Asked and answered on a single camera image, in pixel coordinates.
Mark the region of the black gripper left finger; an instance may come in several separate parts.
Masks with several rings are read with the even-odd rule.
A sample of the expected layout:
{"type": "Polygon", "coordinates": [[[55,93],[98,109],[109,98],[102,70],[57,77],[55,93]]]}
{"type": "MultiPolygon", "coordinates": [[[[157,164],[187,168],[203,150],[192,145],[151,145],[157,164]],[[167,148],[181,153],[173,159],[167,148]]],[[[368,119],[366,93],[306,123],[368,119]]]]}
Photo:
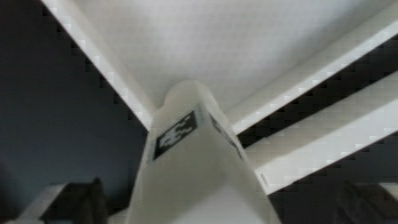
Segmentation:
{"type": "Polygon", "coordinates": [[[16,218],[16,224],[109,224],[102,180],[50,185],[16,218]]]}

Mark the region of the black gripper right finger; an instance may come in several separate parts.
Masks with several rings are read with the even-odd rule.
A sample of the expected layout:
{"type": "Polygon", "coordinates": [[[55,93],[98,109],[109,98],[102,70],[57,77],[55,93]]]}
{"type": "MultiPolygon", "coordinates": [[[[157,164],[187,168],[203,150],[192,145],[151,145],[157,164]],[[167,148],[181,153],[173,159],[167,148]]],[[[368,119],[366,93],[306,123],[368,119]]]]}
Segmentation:
{"type": "Polygon", "coordinates": [[[332,224],[398,224],[398,183],[343,184],[332,224]]]}

